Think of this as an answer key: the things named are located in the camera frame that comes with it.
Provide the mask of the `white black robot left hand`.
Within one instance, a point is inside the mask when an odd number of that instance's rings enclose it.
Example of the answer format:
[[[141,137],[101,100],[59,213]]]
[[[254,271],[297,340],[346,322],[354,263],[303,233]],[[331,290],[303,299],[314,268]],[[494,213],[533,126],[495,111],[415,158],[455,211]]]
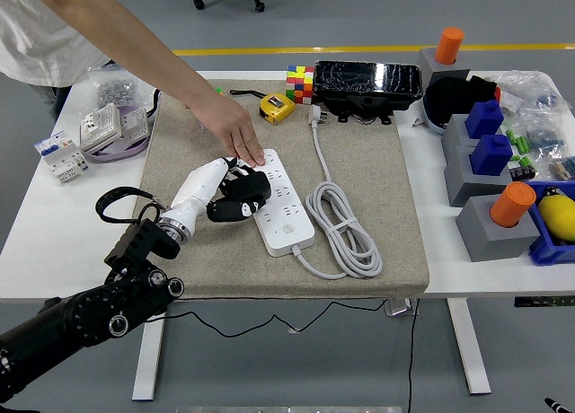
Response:
[[[264,207],[270,195],[264,172],[237,158],[218,158],[189,174],[158,225],[184,244],[195,233],[199,217],[206,215],[214,223],[240,222]]]

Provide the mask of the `person's hand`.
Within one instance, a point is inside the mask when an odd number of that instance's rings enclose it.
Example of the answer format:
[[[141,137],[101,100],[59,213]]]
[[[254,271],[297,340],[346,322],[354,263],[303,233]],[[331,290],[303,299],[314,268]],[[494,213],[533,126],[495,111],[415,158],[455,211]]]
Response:
[[[213,89],[190,104],[199,122],[214,134],[230,156],[250,166],[265,164],[264,152],[249,111]]]

